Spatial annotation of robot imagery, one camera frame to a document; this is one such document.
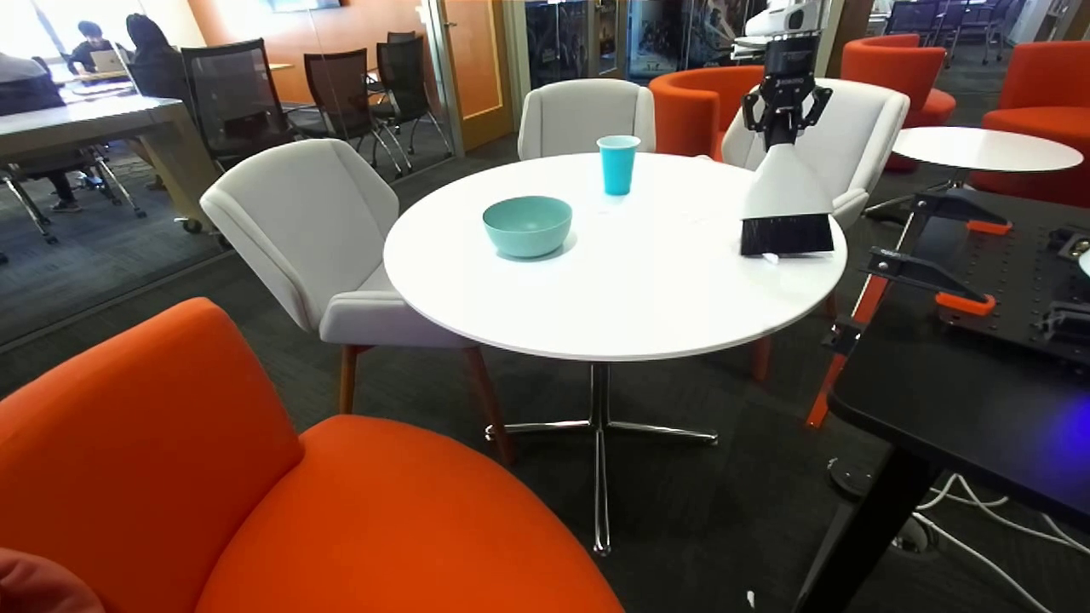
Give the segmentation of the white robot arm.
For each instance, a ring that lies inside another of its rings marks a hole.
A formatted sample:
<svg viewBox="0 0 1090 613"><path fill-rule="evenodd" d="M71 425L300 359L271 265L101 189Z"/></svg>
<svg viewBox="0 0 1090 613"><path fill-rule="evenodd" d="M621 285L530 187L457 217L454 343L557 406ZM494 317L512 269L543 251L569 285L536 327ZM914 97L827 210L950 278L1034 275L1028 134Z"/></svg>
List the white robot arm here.
<svg viewBox="0 0 1090 613"><path fill-rule="evenodd" d="M742 124L762 147L792 144L831 101L814 78L825 0L771 0L747 21L731 51L762 61L762 83L742 97Z"/></svg>

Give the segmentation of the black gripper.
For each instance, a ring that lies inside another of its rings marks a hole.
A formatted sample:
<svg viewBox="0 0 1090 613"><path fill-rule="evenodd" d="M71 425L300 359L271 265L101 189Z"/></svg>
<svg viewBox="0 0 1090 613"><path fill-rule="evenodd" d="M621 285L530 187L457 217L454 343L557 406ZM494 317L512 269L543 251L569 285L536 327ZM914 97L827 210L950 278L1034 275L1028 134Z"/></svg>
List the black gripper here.
<svg viewBox="0 0 1090 613"><path fill-rule="evenodd" d="M814 83L814 38L780 38L762 47L762 83L742 97L742 124L762 147L792 144L814 127L831 97Z"/></svg>

